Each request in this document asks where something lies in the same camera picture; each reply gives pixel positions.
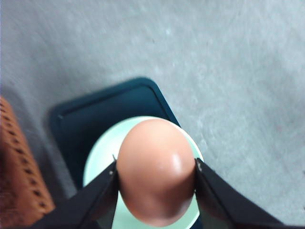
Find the egg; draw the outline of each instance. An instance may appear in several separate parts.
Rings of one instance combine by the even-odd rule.
[[[123,140],[116,166],[123,201],[138,220],[163,227],[188,209],[195,160],[173,123],[156,118],[137,124]]]

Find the gray floor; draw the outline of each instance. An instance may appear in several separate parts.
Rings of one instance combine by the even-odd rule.
[[[304,1],[1,1],[1,94],[56,203],[75,188],[49,110],[138,75],[158,83],[210,167],[305,224]]]

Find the speckled floor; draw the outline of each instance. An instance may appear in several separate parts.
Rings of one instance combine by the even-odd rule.
[[[210,167],[305,224],[304,22],[301,0],[2,0],[1,94],[56,203],[75,188],[50,109],[145,75]]]

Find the white plate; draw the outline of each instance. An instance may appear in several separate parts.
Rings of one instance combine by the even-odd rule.
[[[101,137],[96,141],[92,150],[89,153],[88,159],[85,164],[83,185],[86,186],[94,178],[96,178],[108,165],[113,162],[112,155],[118,157],[121,144],[128,134],[128,132],[138,123],[154,119],[157,117],[152,116],[139,116],[125,119],[111,128],[109,128]],[[195,158],[199,157],[203,161],[202,154],[192,140],[192,138],[180,127],[175,125],[187,138],[191,145],[193,155]],[[199,209],[195,195],[192,202],[187,209],[186,213],[175,223],[166,227],[153,227],[142,223],[137,220],[125,206],[120,192],[118,194],[118,201],[113,218],[112,229],[189,229],[199,216]]]

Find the orange textured object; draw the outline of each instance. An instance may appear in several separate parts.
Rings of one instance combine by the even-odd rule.
[[[195,180],[192,149],[179,128],[167,120],[137,124],[122,143],[117,170],[124,203],[146,224],[170,225],[191,203]]]
[[[0,228],[29,226],[54,207],[14,112],[0,97]]]

